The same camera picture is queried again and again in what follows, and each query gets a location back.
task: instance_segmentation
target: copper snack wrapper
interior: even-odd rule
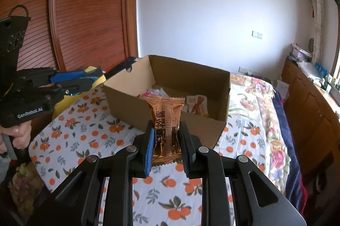
[[[150,95],[147,102],[156,135],[152,165],[169,164],[181,160],[178,129],[184,98]]]

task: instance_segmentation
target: cardboard box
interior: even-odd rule
[[[278,90],[283,99],[287,99],[289,85],[280,80],[274,80],[273,86]]]
[[[171,97],[202,94],[207,97],[209,118],[181,112],[189,132],[213,148],[227,121],[230,73],[196,63],[156,55],[132,64],[131,72],[122,70],[104,83],[114,117],[145,131],[151,114],[146,100],[138,98],[150,88],[160,88]]]

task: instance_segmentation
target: white wall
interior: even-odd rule
[[[140,55],[157,54],[272,79],[290,44],[307,49],[309,0],[138,0]],[[252,30],[263,39],[251,37]]]
[[[322,53],[321,65],[328,71],[332,70],[335,51],[338,42],[338,6],[334,0],[324,0],[324,12],[322,17]]]

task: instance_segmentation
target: yellow cloth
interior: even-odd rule
[[[91,70],[96,69],[95,67],[88,67],[85,71],[89,72]],[[92,88],[95,88],[96,86],[100,85],[101,83],[104,83],[106,81],[105,75],[102,75],[97,79],[96,82],[93,83]],[[86,92],[83,92],[76,96],[64,96],[64,99],[60,102],[58,102],[54,106],[54,113],[52,116],[52,120],[55,119],[57,116],[59,116],[63,111],[65,111],[69,106],[71,106],[79,97],[82,97]]]

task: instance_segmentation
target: finger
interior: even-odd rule
[[[2,128],[1,130],[8,136],[23,137],[28,132],[28,130],[31,130],[31,121],[26,121],[11,128]]]
[[[0,143],[0,154],[7,152],[7,148],[4,142]]]
[[[21,123],[19,125],[19,131],[16,137],[23,137],[25,136],[27,133],[31,134],[31,121],[26,121],[24,123]]]
[[[30,143],[31,135],[27,133],[23,137],[16,137],[13,139],[13,146],[17,149],[25,149]]]
[[[6,134],[8,136],[15,136],[18,134],[18,132],[19,132],[18,125],[10,127],[10,128],[3,128],[0,126],[0,133]]]

